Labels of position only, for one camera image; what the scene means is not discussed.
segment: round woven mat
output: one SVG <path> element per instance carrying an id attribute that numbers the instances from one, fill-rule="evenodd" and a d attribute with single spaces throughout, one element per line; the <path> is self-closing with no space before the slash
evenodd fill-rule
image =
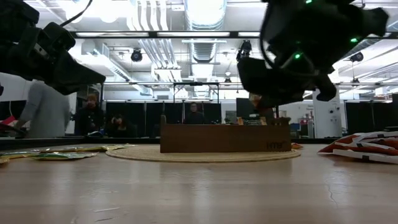
<path id="1" fill-rule="evenodd" d="M 230 153 L 160 153 L 160 146 L 136 146 L 107 151 L 107 155 L 153 162 L 257 162 L 290 159 L 300 156 L 292 149 L 289 152 L 230 152 Z"/>

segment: box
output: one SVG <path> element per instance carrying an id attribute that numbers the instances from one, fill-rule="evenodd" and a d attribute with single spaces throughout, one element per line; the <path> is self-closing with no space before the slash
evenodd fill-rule
<path id="1" fill-rule="evenodd" d="M 289 125 L 161 126 L 161 153 L 285 152 L 291 150 Z"/>

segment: ceiling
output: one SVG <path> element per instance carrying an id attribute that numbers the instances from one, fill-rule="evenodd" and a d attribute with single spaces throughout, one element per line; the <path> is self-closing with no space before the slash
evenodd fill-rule
<path id="1" fill-rule="evenodd" d="M 87 10 L 80 22 L 70 24 L 66 28 L 74 31 L 100 31 L 100 30 L 129 30 L 126 18 L 134 12 L 131 11 L 130 3 L 127 0 L 107 0 L 110 1 L 107 7 L 97 7 L 94 10 Z M 211 4 L 210 0 L 202 0 L 204 4 Z M 53 1 L 26 1 L 40 12 L 40 21 L 38 26 L 44 27 L 49 22 L 61 23 L 67 19 L 65 12 L 66 6 L 74 6 L 72 0 L 53 0 Z M 255 31 L 259 30 L 264 12 L 265 4 L 253 0 L 227 0 L 226 14 L 224 17 L 223 30 Z M 398 0 L 364 0 L 367 8 L 383 7 L 390 15 L 389 25 L 394 25 L 398 21 Z M 183 0 L 169 0 L 167 5 L 167 26 L 170 30 L 186 30 L 185 12 L 183 9 Z M 355 1 L 354 4 L 361 5 L 361 1 Z M 147 21 L 150 22 L 150 1 L 147 1 Z M 116 15 L 118 18 L 112 23 L 103 22 L 99 15 Z M 394 26 L 389 26 L 389 31 L 397 31 Z M 172 47 L 175 58 L 181 69 L 181 78 L 195 78 L 192 74 L 192 58 L 188 44 L 182 43 L 183 39 L 172 39 Z M 143 59 L 141 62 L 132 62 L 130 55 L 134 48 L 141 48 L 136 39 L 94 39 L 95 45 L 102 46 L 106 44 L 110 49 L 111 58 L 134 79 L 143 82 L 152 82 L 154 78 L 151 73 L 152 62 L 147 54 L 142 50 Z M 212 80 L 222 82 L 226 77 L 226 72 L 231 77 L 237 77 L 236 52 L 242 43 L 241 39 L 228 39 L 226 43 L 218 44 L 216 57 L 213 61 L 214 68 Z M 258 40 L 252 39 L 252 56 L 261 58 L 258 48 Z M 362 49 L 364 60 L 359 63 L 340 61 L 335 64 L 337 72 L 333 74 L 336 82 L 350 82 L 353 76 L 361 78 L 361 82 L 381 82 L 394 81 L 398 78 L 398 40 L 382 40 L 369 47 Z M 107 82 L 120 82 L 120 78 L 115 76 L 103 63 L 96 63 L 90 58 L 87 60 L 82 56 L 82 61 L 86 66 L 107 76 Z M 367 86 L 358 93 L 366 93 L 374 90 L 375 87 Z"/>

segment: wooden table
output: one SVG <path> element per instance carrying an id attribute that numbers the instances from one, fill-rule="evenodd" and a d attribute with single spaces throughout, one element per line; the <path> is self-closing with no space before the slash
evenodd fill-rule
<path id="1" fill-rule="evenodd" d="M 0 223 L 396 223 L 398 166 L 321 147 L 238 164 L 17 159 L 0 169 Z"/>

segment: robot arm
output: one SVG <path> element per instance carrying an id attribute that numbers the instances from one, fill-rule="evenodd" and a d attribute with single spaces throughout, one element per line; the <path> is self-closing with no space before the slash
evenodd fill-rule
<path id="1" fill-rule="evenodd" d="M 334 98 L 336 88 L 328 78 L 332 65 L 368 35 L 383 36 L 389 18 L 381 8 L 366 10 L 352 1 L 263 2 L 268 2 L 260 32 L 264 60 L 241 58 L 238 71 L 245 90 L 261 95 L 267 108 L 302 101 L 305 90 L 316 88 L 318 100 Z"/>
<path id="2" fill-rule="evenodd" d="M 40 29 L 38 21 L 23 0 L 0 1 L 0 72 L 42 80 L 64 95 L 105 81 L 68 53 L 76 42 L 66 29 L 54 22 Z"/>

